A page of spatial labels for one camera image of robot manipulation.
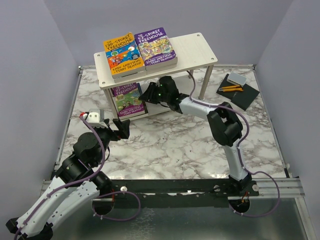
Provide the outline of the Little Women book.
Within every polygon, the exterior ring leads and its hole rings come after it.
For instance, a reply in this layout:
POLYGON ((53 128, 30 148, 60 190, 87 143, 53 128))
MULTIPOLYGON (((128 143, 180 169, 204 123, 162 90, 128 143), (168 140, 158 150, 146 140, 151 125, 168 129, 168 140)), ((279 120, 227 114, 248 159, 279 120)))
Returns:
POLYGON ((138 78, 138 77, 143 77, 147 75, 147 71, 143 70, 143 71, 139 71, 139 72, 135 72, 135 73, 131 73, 125 76, 119 76, 117 78, 114 79, 115 82, 121 82, 121 81, 126 81, 128 79, 133 79, 133 78, 138 78))

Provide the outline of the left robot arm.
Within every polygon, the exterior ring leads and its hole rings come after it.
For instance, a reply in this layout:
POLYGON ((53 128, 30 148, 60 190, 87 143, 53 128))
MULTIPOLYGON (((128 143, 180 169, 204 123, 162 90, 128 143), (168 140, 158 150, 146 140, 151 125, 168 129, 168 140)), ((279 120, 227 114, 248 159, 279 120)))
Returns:
POLYGON ((89 114, 80 117, 89 128, 73 145, 72 154, 56 171, 50 185, 22 216, 5 224, 16 240, 50 240, 54 231, 85 203, 106 197, 114 190, 112 181, 101 171, 110 155, 109 143, 128 139, 130 121, 113 119, 94 122, 89 114))

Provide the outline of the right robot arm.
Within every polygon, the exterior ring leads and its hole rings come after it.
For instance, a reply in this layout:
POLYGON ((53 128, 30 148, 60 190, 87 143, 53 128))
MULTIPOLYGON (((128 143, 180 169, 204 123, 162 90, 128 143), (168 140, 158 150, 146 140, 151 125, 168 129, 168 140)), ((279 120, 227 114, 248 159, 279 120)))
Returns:
POLYGON ((240 196, 248 189, 252 176, 246 169, 240 148, 243 125, 229 103, 218 105, 195 100, 180 93, 171 76, 164 76, 157 83, 150 82, 139 100, 154 105, 165 103, 174 112, 207 120, 214 140, 223 147, 229 166, 230 191, 240 196))

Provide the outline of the purple green treehouse book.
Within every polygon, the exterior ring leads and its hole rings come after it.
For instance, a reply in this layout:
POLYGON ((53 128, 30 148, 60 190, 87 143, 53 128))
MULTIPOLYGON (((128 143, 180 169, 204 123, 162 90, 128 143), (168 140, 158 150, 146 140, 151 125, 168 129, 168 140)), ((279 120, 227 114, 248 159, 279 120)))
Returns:
POLYGON ((139 106, 144 108, 146 111, 147 106, 144 102, 139 100, 142 95, 142 89, 139 83, 130 83, 112 88, 113 101, 116 107, 117 115, 118 112, 125 108, 132 108, 139 106))

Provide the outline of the purple 52-Storey Treehouse book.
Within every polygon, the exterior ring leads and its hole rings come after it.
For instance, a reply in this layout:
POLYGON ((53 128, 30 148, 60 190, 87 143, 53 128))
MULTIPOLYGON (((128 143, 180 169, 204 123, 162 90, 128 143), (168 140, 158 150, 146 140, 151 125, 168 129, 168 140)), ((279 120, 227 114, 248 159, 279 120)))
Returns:
POLYGON ((134 35, 143 62, 149 59, 171 60, 178 58, 163 27, 158 27, 134 35))

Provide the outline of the yellow 130-Storey Treehouse book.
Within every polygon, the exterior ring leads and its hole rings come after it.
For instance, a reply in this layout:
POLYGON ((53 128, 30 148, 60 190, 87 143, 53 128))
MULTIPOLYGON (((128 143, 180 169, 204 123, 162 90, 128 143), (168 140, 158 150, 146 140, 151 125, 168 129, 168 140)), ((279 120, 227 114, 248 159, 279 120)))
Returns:
POLYGON ((113 79, 138 74, 146 70, 132 32, 105 40, 103 47, 113 79))

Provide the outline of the Animal Farm book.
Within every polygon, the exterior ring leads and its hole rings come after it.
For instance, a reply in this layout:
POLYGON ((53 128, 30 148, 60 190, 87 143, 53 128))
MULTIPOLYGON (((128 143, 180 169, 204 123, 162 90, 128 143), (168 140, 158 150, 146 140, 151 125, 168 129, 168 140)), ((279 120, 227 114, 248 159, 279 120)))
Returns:
POLYGON ((146 114, 148 111, 145 110, 144 107, 127 107, 125 109, 122 109, 121 111, 118 112, 117 117, 120 120, 125 120, 125 119, 130 119, 133 117, 141 116, 146 114))

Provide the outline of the blue treehouse book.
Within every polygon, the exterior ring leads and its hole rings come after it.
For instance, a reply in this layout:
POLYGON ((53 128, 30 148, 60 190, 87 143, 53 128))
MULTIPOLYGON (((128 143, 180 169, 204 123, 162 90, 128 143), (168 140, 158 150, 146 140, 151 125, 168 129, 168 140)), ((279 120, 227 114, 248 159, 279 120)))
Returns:
POLYGON ((168 70, 171 68, 175 68, 178 63, 178 58, 173 58, 173 59, 149 59, 146 61, 145 64, 145 69, 147 74, 153 74, 156 72, 160 72, 163 70, 168 70))

